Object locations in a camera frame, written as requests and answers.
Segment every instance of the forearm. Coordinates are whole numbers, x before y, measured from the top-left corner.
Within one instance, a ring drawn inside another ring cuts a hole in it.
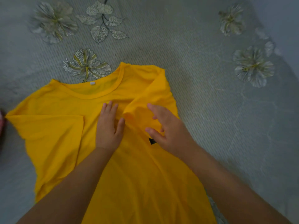
[[[82,222],[99,178],[113,152],[95,149],[17,224]]]
[[[192,148],[184,162],[231,224],[290,223],[202,148]]]

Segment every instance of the shirt sleeve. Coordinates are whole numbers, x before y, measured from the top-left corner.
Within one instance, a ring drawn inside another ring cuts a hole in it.
[[[138,95],[125,108],[123,112],[127,124],[130,124],[135,128],[139,128],[150,138],[144,129],[146,127],[151,127],[159,132],[161,124],[158,120],[152,119],[153,113],[147,108],[147,103],[166,107],[176,117],[178,117],[176,101],[170,91],[170,86],[165,77],[164,69],[158,68],[157,77],[143,91],[143,93]]]
[[[25,140],[37,173],[35,194],[39,201],[76,166],[83,116],[16,113],[20,109],[9,112],[6,118]]]

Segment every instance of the yellow t-shirt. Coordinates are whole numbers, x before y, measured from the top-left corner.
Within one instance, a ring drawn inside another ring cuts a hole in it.
[[[198,178],[157,143],[151,145],[144,131],[161,128],[147,103],[165,106],[178,116],[165,72],[156,66],[121,63],[94,83],[52,79],[6,115],[25,139],[35,166],[36,201],[95,148],[97,119],[110,100],[119,104],[116,119],[126,120],[124,136],[82,223],[216,223]]]

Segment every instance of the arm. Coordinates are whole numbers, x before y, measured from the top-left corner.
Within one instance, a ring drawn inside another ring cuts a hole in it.
[[[35,204],[17,224],[80,224],[101,174],[118,148],[124,119],[114,129],[118,105],[104,103],[97,123],[96,148],[65,179]]]
[[[290,223],[199,147],[183,122],[168,109],[151,104],[148,108],[154,113],[153,119],[158,119],[162,124],[161,132],[165,132],[165,136],[152,128],[145,130],[163,149],[189,166],[229,223]]]

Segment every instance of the round neckline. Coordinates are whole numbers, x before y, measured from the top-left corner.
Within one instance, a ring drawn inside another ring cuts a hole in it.
[[[112,91],[114,91],[119,84],[121,83],[122,79],[123,79],[123,74],[124,74],[124,66],[126,64],[124,62],[121,62],[118,66],[118,68],[112,72],[110,75],[107,75],[103,78],[100,79],[96,79],[90,82],[84,82],[84,83],[78,83],[78,84],[67,84],[67,83],[62,83],[57,81],[56,79],[52,79],[51,82],[49,84],[56,86],[57,88],[59,88],[60,90],[63,90],[64,92],[66,92],[69,95],[72,95],[74,97],[78,97],[80,99],[94,99],[94,98],[98,98],[98,97],[102,97],[104,95],[107,95],[109,93],[111,93]],[[116,82],[109,87],[106,90],[100,91],[99,93],[94,93],[94,94],[81,94],[81,93],[77,93],[75,91],[72,90],[73,89],[78,89],[78,88],[89,88],[92,85],[90,84],[91,82],[95,82],[95,84],[102,84],[105,83],[113,78],[115,78],[115,76],[118,74],[118,78],[116,80]]]

